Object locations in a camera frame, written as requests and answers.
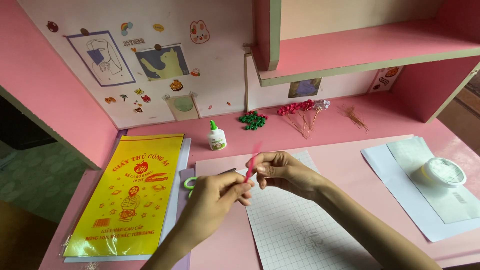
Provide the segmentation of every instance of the hand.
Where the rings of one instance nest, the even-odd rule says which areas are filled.
[[[287,152],[259,153],[245,166],[248,167],[253,159],[255,160],[253,173],[257,173],[257,181],[261,189],[276,186],[315,201],[318,189],[330,182]]]
[[[244,176],[228,172],[215,176],[198,177],[192,196],[180,215],[177,231],[194,248],[211,236],[220,226],[233,203],[239,201],[248,206],[252,180],[243,183]]]

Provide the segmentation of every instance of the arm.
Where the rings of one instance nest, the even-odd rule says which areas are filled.
[[[290,154],[260,153],[254,160],[261,189],[275,186],[316,202],[385,269],[441,270],[416,245]]]
[[[235,201],[250,205],[249,190],[254,184],[251,180],[243,183],[244,179],[237,172],[199,177],[179,220],[141,270],[172,269],[220,227]]]

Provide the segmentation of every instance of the pink paper sheet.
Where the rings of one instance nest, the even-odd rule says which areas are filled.
[[[363,148],[409,137],[412,135],[304,147],[290,149],[287,152],[308,150],[320,173],[368,211],[420,247],[442,267],[457,265],[458,258],[470,257],[472,250],[477,249],[477,243],[480,243],[480,230],[473,230],[437,243],[428,242],[360,153]],[[240,170],[250,157],[241,155],[197,161],[196,173],[212,175],[232,167]],[[475,256],[477,261],[480,260],[478,254]],[[191,252],[191,270],[260,270],[260,265],[247,212],[240,203],[234,204],[218,231]]]

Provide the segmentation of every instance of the grid paper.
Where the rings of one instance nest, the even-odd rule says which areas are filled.
[[[308,151],[293,157],[318,172]],[[238,171],[245,175],[247,169]],[[379,270],[380,264],[316,203],[275,187],[250,190],[247,214],[264,270]]]

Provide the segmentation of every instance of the white paper sheet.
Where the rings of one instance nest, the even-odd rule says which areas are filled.
[[[423,138],[387,143],[393,157],[445,223],[480,217],[480,201],[464,186],[448,188],[427,179],[421,167],[434,158]]]
[[[480,218],[445,224],[397,163],[387,145],[361,151],[405,212],[430,241],[436,242],[480,227]]]
[[[179,160],[177,162],[177,169],[175,170],[175,177],[173,178],[172,189],[168,199],[167,210],[163,220],[162,233],[160,234],[160,241],[162,243],[167,234],[175,226],[177,218],[177,205],[180,189],[180,171],[187,168],[188,157],[190,155],[190,144],[192,139],[183,139],[180,147]],[[63,262],[98,262],[98,261],[122,261],[122,260],[148,260],[152,255],[125,255],[125,256],[104,256],[104,257],[66,257]]]
[[[318,172],[308,151],[293,156]],[[245,175],[247,169],[238,172]],[[251,193],[247,213],[264,270],[381,268],[316,203],[276,187],[256,185]]]

